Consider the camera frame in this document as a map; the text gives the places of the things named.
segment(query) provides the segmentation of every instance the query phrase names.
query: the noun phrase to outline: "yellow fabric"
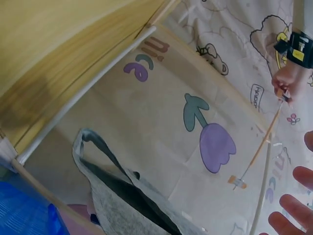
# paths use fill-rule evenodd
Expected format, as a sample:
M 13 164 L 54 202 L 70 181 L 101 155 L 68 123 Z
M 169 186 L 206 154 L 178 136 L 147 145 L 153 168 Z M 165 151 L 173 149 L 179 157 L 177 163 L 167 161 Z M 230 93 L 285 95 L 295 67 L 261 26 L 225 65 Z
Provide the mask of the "yellow fabric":
M 0 127 L 22 152 L 163 0 L 0 2 Z

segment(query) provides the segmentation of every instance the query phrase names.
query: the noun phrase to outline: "play tent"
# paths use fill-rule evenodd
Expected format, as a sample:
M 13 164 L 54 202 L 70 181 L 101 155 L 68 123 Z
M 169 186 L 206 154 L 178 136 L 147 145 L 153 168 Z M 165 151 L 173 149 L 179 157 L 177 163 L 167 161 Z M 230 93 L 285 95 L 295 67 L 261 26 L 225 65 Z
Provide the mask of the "play tent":
M 1 4 L 3 164 L 78 223 L 103 234 L 65 205 L 62 190 L 81 201 L 90 190 L 66 160 L 86 127 L 204 233 L 273 233 L 267 217 L 289 216 L 278 202 L 286 192 L 312 204 L 291 174 L 311 164 L 305 102 L 283 106 L 247 187 L 228 183 L 244 173 L 279 107 L 270 77 L 285 59 L 272 46 L 289 34 L 282 12 L 290 5 L 264 1 L 256 14 L 256 3 L 226 0 Z M 109 164 L 92 147 L 85 157 Z

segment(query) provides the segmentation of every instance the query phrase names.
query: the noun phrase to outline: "cartoon print fabric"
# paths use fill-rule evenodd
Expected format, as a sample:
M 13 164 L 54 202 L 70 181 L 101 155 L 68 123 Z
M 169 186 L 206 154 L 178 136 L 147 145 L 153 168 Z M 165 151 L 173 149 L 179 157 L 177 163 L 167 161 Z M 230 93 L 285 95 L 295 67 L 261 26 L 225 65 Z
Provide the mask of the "cartoon print fabric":
M 244 172 L 262 134 L 208 76 L 156 31 L 86 93 L 58 130 L 70 140 L 81 127 L 96 130 L 121 164 L 186 219 L 209 234 L 230 234 L 236 223 L 238 234 L 249 230 L 246 218 L 255 213 L 267 148 L 257 159 L 260 167 L 247 174 L 246 193 L 231 194 L 229 177 Z M 87 146 L 86 157 L 108 164 Z M 246 202 L 250 209 L 242 210 Z
M 279 106 L 270 79 L 286 61 L 272 45 L 289 36 L 291 19 L 291 0 L 182 0 L 165 24 L 270 123 Z M 274 210 L 288 216 L 278 202 L 283 193 L 312 205 L 313 194 L 291 175 L 297 165 L 313 165 L 302 141 L 313 130 L 309 105 L 284 106 L 274 128 L 256 234 L 274 234 L 267 222 Z M 233 191 L 227 181 L 243 174 L 264 133 L 158 31 L 100 79 L 57 129 L 72 141 L 82 127 L 97 131 L 124 166 L 203 231 L 250 233 L 268 146 L 246 174 L 246 189 Z M 88 146 L 86 157 L 108 164 Z
M 279 40 L 289 38 L 292 10 L 292 0 L 183 0 L 172 18 L 177 22 L 177 34 L 188 33 L 185 42 L 271 122 L 279 105 L 273 93 L 271 77 L 287 62 L 286 56 L 277 53 L 273 46 Z M 313 155 L 303 143 L 305 132 L 313 130 L 313 111 L 309 102 L 313 98 L 312 87 L 311 76 L 306 97 L 299 104 L 294 104 L 293 109 L 283 106 L 274 128 L 274 143 L 277 145 L 272 152 L 276 157 L 270 163 L 260 218 L 263 223 L 259 223 L 259 228 L 263 230 L 256 233 L 274 233 L 268 226 L 267 216 L 274 210 L 281 211 L 278 199 L 284 192 L 294 193 L 303 202 L 311 200 L 309 195 L 293 185 L 296 183 L 291 173 L 297 165 L 313 166 Z M 240 223 L 234 219 L 234 222 L 244 228 L 247 222 L 252 223 L 253 220 L 246 218 Z M 242 234 L 249 234 L 249 226 Z

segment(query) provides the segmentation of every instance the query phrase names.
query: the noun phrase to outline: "finger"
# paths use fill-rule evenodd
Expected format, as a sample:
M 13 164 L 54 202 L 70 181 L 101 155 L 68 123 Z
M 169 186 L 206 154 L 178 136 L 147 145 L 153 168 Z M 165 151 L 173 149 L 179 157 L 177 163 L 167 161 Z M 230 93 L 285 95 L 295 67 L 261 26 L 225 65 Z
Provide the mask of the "finger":
M 313 190 L 313 171 L 303 166 L 297 166 L 293 170 L 293 177 L 309 190 Z
M 280 205 L 305 229 L 313 222 L 313 212 L 289 194 L 283 195 L 279 200 Z
M 304 135 L 304 143 L 313 152 L 313 131 L 309 131 Z
M 289 222 L 281 213 L 273 212 L 268 217 L 269 224 L 279 235 L 302 235 L 303 232 Z
M 277 79 L 272 79 L 272 86 L 274 87 L 274 88 L 279 88 L 279 81 L 277 81 Z
M 279 86 L 283 85 L 289 85 L 290 84 L 290 79 L 289 77 L 286 77 L 285 75 L 276 75 L 274 78 L 279 82 Z
M 313 227 L 312 226 L 307 230 L 306 235 L 313 235 Z

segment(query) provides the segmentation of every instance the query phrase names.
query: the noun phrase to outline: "black wristband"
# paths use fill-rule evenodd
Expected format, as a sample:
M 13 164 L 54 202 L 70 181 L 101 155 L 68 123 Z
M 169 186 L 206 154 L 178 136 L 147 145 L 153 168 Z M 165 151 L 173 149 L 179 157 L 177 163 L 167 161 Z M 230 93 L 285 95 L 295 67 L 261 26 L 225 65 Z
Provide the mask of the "black wristband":
M 293 32 L 290 40 L 280 40 L 274 48 L 280 53 L 287 52 L 287 59 L 307 69 L 313 68 L 313 41 L 304 33 Z

